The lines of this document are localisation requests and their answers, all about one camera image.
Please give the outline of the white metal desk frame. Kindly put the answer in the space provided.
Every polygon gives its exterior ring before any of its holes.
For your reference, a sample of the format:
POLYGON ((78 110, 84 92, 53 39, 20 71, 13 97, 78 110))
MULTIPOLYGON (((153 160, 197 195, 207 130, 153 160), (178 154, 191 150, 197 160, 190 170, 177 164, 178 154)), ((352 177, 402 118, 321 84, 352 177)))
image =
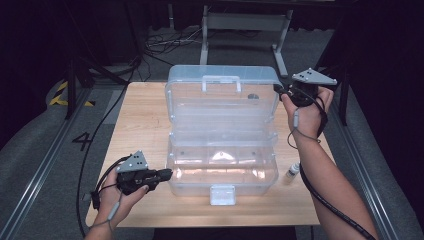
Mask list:
POLYGON ((271 46, 279 74, 286 78, 288 71, 283 59, 282 48, 287 36, 293 11, 288 10, 283 15, 246 14, 246 13, 215 13, 209 7, 203 7, 202 16, 202 46, 200 65, 208 62, 208 31, 209 30, 249 30, 279 32, 279 40, 271 46))

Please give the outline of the black tripod stand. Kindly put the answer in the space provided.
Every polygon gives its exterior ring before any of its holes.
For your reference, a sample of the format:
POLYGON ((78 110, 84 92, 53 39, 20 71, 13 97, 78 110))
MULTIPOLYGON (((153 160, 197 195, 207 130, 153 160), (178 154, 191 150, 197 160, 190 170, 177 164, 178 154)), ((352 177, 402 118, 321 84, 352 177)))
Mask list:
POLYGON ((90 73, 90 69, 94 69, 101 76, 109 78, 118 85, 127 86, 129 84, 128 80, 122 79, 91 60, 79 56, 72 58, 68 63, 66 71, 66 81, 68 83, 66 120, 70 119, 77 109, 76 81, 79 81, 83 88, 92 88, 94 86, 94 79, 90 73))

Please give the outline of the person's right hand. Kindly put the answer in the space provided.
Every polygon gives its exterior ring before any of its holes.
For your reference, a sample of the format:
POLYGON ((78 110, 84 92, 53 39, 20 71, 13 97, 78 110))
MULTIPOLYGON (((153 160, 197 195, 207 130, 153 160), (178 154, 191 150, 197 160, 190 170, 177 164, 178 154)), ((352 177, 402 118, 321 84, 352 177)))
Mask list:
POLYGON ((294 141, 300 145, 302 141, 318 142, 318 132, 323 117, 328 113, 333 100, 334 92, 330 89, 319 87, 317 103, 307 107, 298 108, 287 94, 282 95, 282 103, 288 116, 289 129, 294 141))

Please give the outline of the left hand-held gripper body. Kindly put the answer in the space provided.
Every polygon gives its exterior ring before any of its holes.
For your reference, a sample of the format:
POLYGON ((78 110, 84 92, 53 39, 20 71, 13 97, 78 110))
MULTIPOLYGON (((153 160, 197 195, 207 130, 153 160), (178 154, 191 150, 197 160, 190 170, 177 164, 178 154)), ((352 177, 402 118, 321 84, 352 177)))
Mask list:
POLYGON ((116 173, 117 188, 125 195, 130 195, 145 185, 150 191, 154 191, 158 186, 157 171, 148 168, 141 150, 126 157, 118 165, 116 173))

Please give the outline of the yellow black floor tape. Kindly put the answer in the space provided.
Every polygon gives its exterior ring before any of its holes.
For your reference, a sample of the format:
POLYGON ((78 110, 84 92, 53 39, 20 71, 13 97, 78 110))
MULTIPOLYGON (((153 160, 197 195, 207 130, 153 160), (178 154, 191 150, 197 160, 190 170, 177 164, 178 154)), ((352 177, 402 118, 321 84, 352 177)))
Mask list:
POLYGON ((57 88, 55 94, 53 95, 52 99, 50 100, 50 105, 61 105, 61 106, 67 106, 68 101, 62 99, 62 95, 66 88, 68 87, 68 82, 64 80, 59 87, 57 88))

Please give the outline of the black metal stand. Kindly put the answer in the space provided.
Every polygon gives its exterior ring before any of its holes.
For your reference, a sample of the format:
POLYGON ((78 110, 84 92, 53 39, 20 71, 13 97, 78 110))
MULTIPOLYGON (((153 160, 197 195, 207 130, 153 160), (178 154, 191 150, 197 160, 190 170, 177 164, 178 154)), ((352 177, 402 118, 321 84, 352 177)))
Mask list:
POLYGON ((315 66, 315 70, 337 80, 337 84, 335 86, 331 86, 330 89, 339 93, 338 117, 342 125, 346 126, 347 103, 350 83, 348 68, 344 65, 320 66, 319 64, 317 64, 315 66))

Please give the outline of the person's dark clothing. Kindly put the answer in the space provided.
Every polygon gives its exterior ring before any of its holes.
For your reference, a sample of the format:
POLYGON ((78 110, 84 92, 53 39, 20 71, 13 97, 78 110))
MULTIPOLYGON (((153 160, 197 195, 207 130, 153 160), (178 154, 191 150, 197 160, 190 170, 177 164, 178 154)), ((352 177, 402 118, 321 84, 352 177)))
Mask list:
POLYGON ((152 240, 297 240, 294 227, 156 228, 152 240))

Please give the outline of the clear plastic storage box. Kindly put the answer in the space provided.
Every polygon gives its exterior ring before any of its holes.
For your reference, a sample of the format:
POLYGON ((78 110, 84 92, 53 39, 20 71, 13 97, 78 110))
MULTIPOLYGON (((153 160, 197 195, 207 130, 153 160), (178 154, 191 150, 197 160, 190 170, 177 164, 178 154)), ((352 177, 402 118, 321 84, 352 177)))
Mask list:
POLYGON ((267 66, 175 65, 165 97, 171 131, 166 166, 177 196, 233 205, 277 181, 274 125, 280 81, 267 66))

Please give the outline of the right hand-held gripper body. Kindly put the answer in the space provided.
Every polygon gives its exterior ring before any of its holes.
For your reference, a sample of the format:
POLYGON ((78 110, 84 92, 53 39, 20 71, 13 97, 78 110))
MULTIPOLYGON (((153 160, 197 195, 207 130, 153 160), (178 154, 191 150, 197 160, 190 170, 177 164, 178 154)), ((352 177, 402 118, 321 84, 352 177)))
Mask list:
POLYGON ((292 75, 289 89, 291 100, 298 107, 306 107, 314 103, 318 96, 319 86, 335 86, 337 80, 330 78, 314 69, 307 69, 292 75))

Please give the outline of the small white dropper bottle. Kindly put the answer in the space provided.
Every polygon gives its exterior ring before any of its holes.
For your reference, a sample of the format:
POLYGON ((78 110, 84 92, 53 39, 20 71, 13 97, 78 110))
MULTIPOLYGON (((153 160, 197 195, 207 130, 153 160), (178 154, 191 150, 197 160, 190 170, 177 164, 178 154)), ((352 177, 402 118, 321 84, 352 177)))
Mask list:
POLYGON ((297 163, 292 164, 290 166, 290 168, 285 173, 284 181, 287 184, 291 183, 296 178, 296 176, 299 174, 299 172, 300 172, 300 163, 297 162, 297 163))

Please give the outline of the person's left hand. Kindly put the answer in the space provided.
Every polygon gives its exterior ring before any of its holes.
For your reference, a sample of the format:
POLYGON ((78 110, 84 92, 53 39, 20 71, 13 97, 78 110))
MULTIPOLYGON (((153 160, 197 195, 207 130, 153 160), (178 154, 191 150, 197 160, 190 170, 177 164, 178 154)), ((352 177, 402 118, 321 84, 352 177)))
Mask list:
POLYGON ((100 192, 100 207, 94 224, 110 221, 116 228, 149 190, 148 186, 142 186, 134 193, 125 195, 115 186, 116 179, 115 171, 111 171, 106 177, 100 192))

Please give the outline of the metal floor rail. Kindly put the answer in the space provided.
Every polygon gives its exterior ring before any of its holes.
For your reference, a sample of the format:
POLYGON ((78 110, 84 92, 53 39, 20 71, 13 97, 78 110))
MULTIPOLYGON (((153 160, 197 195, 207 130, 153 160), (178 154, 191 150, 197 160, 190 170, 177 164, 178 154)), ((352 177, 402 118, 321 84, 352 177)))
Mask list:
POLYGON ((400 240, 392 204, 392 174, 377 146, 362 111, 353 107, 346 122, 340 116, 339 93, 335 95, 325 137, 337 165, 352 182, 371 213, 381 240, 400 240))
POLYGON ((83 108, 86 100, 90 96, 91 89, 81 89, 77 95, 74 109, 67 120, 64 120, 59 130, 57 131, 52 143, 50 144, 47 153, 43 157, 33 177, 26 185, 19 202, 17 203, 14 211, 0 232, 0 240, 13 240, 16 232, 22 225, 23 220, 27 216, 30 208, 32 207, 35 199, 37 198, 44 182, 57 160, 58 152, 63 146, 65 137, 69 133, 73 123, 75 122, 77 114, 83 108))

